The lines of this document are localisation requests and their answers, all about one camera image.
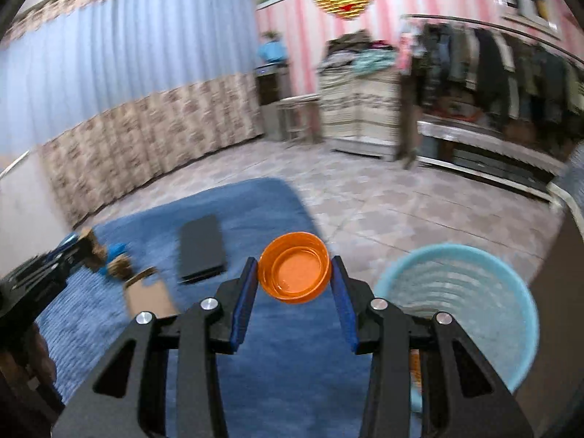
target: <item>blue gripper pad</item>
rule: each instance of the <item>blue gripper pad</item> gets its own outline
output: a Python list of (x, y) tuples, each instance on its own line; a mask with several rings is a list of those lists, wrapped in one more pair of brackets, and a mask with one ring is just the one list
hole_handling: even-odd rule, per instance
[(353, 303), (349, 297), (349, 292), (345, 283), (347, 272), (339, 256), (333, 257), (331, 264), (331, 290), (332, 295), (335, 298), (335, 305), (337, 305), (337, 313), (339, 314), (339, 320), (341, 321), (341, 329), (343, 330), (345, 339), (351, 347), (351, 351), (357, 352), (357, 315), (355, 314)]
[(233, 352), (236, 352), (239, 345), (245, 339), (245, 332), (252, 314), (253, 301), (258, 290), (258, 262), (255, 258), (250, 258), (244, 268), (245, 280), (241, 288), (241, 294), (237, 299), (237, 304), (233, 310), (233, 323), (231, 327), (230, 344)]

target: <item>blue curtain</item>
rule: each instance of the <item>blue curtain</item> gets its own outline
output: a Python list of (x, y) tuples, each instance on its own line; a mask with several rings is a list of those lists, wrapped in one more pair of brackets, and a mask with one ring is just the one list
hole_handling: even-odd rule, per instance
[(256, 66), (253, 0), (105, 0), (0, 51), (0, 154), (121, 103)]

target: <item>light blue bucket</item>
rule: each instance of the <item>light blue bucket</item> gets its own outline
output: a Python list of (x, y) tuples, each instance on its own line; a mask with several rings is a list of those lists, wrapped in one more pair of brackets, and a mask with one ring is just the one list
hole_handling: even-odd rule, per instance
[[(374, 290), (408, 314), (451, 313), (511, 392), (529, 372), (539, 341), (537, 308), (519, 275), (490, 253), (446, 243), (423, 247), (388, 268)], [(415, 386), (411, 400), (420, 412)]]

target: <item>orange bottle cap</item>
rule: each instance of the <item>orange bottle cap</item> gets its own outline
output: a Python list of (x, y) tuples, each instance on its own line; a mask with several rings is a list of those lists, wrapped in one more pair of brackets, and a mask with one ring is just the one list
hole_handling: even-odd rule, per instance
[(270, 296), (285, 303), (316, 298), (331, 279), (331, 260), (323, 241), (308, 232), (274, 239), (258, 262), (258, 280)]

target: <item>metal screw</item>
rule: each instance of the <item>metal screw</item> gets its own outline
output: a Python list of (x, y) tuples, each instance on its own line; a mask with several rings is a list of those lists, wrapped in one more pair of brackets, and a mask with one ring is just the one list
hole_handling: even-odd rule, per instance
[(436, 320), (440, 324), (450, 324), (452, 323), (452, 316), (450, 316), (448, 313), (441, 312), (436, 315)]
[(383, 298), (373, 298), (371, 300), (371, 307), (374, 310), (378, 310), (378, 311), (384, 310), (387, 308), (387, 306), (388, 306), (388, 303)]
[(219, 302), (215, 298), (205, 298), (203, 301), (201, 301), (201, 308), (203, 308), (205, 311), (214, 310), (218, 306)]
[(152, 313), (148, 311), (142, 311), (136, 316), (136, 323), (138, 324), (148, 324), (152, 320)]

